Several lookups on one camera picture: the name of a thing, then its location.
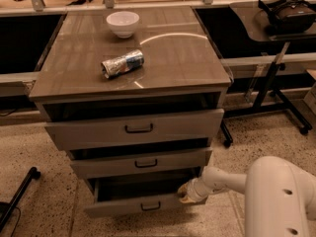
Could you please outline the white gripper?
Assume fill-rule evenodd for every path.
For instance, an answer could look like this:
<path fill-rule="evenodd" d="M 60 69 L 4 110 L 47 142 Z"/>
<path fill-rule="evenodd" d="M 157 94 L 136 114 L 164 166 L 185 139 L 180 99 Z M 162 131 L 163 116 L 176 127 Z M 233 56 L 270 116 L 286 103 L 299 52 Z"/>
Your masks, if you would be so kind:
<path fill-rule="evenodd" d="M 197 203 L 208 197 L 208 191 L 201 178 L 194 178 L 182 184 L 177 194 L 181 203 Z"/>

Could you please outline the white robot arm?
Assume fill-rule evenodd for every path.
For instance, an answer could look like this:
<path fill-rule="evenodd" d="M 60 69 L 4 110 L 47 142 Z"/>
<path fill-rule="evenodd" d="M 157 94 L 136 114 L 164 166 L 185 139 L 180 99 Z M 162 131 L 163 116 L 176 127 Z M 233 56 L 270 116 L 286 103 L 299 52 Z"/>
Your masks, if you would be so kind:
<path fill-rule="evenodd" d="M 196 203 L 228 190 L 245 196 L 245 237 L 310 237 L 316 219 L 316 177 L 296 165 L 265 156 L 245 174 L 207 166 L 178 189 L 182 203 Z"/>

